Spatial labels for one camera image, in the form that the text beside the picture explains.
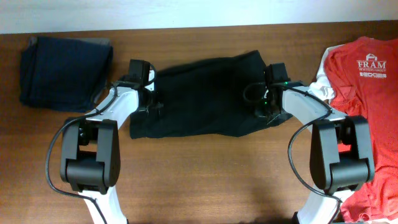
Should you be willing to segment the black t-shirt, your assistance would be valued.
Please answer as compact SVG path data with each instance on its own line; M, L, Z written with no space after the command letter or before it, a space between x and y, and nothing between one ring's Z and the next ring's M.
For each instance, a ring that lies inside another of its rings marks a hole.
M210 58L157 73L155 90L164 108L159 118L135 112L131 139L220 134L241 137L282 123L254 117L266 64L257 50Z

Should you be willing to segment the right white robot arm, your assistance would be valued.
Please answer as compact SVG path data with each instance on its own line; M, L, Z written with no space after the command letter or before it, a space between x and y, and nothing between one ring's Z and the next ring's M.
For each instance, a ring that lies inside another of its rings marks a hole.
M292 223L335 223L343 202L374 179L367 119L332 108L300 82L260 82L259 86L260 103L291 114L302 124L289 140L287 157L294 175L310 194L293 214ZM306 129L312 135L309 169L313 185L303 180L292 157L294 141Z

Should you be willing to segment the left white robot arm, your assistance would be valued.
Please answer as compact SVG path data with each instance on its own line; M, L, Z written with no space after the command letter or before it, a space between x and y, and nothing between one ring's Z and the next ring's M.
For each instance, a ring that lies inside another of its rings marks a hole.
M61 179L83 199L94 223L127 223L116 182L121 170L119 129L153 103L155 84L118 81L95 109L62 131Z

